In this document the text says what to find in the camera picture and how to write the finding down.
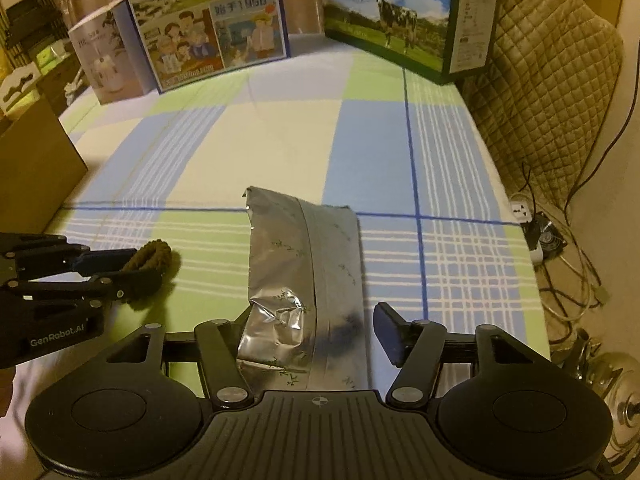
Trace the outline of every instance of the checkered tablecloth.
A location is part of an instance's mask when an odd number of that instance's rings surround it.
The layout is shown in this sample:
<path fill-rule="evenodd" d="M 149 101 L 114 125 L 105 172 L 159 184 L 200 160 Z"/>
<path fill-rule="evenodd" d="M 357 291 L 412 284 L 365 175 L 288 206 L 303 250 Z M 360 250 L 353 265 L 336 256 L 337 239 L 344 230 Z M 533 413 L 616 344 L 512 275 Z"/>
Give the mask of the checkered tablecloth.
<path fill-rule="evenodd" d="M 497 324 L 548 355 L 522 230 L 455 86 L 324 38 L 292 50 L 163 95 L 100 106 L 89 91 L 61 117 L 90 175 L 50 230 L 96 250 L 162 238 L 179 255 L 160 299 L 114 310 L 110 337 L 245 309 L 242 193 L 259 186 L 357 213 L 368 320 L 387 301 L 452 331 Z M 369 361 L 386 392 L 397 371 L 373 336 Z"/>

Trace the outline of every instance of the quilted chair cover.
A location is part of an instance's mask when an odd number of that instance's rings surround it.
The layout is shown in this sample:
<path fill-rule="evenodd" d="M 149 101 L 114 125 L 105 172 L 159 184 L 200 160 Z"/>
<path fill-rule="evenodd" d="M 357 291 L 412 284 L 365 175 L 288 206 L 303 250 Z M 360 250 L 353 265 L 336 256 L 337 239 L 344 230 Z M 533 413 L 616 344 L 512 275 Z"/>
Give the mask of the quilted chair cover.
<path fill-rule="evenodd" d="M 582 0 L 500 0 L 488 71 L 463 97 L 508 193 L 562 207 L 600 131 L 622 39 Z"/>

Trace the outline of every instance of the white label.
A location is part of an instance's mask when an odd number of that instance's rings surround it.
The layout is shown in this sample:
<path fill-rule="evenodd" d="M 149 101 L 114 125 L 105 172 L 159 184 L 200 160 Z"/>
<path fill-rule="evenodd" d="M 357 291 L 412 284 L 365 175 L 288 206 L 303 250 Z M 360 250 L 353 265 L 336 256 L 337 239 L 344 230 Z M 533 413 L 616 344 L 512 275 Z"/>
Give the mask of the white label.
<path fill-rule="evenodd" d="M 460 0 L 449 73 L 484 66 L 497 0 Z"/>

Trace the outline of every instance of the finger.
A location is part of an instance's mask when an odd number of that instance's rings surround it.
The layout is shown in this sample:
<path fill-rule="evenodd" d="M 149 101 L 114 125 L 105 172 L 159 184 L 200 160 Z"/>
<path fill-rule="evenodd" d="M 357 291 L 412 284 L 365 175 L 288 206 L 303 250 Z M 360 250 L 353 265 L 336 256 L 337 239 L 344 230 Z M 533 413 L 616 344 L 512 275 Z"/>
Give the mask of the finger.
<path fill-rule="evenodd" d="M 0 418 L 9 410 L 14 394 L 15 367 L 0 370 Z"/>

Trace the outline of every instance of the crumpled foil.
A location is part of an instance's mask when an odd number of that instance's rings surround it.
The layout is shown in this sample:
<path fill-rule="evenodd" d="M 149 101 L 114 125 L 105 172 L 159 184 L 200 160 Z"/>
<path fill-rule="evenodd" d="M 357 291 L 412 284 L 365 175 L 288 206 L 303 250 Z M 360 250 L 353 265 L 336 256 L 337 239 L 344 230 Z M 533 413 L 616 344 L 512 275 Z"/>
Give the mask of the crumpled foil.
<path fill-rule="evenodd" d="M 242 375 L 264 390 L 369 387 L 358 220 L 250 187 L 251 313 L 238 349 Z"/>

